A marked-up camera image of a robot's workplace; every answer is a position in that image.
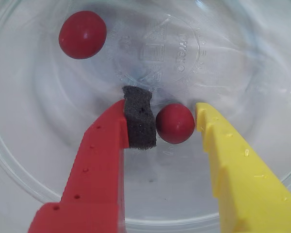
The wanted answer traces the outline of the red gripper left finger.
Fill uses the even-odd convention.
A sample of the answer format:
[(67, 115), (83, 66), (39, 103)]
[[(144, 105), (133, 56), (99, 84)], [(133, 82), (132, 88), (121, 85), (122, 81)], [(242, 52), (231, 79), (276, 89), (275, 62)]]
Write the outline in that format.
[(63, 195), (37, 212), (31, 233), (124, 233), (124, 149), (156, 146), (152, 93), (124, 86), (124, 97), (86, 130)]

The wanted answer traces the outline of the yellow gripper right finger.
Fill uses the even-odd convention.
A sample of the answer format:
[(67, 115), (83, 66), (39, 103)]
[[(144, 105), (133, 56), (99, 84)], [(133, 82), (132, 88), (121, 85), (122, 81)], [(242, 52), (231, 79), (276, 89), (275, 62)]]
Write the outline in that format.
[(291, 233), (291, 192), (214, 107), (199, 102), (195, 116), (221, 232)]

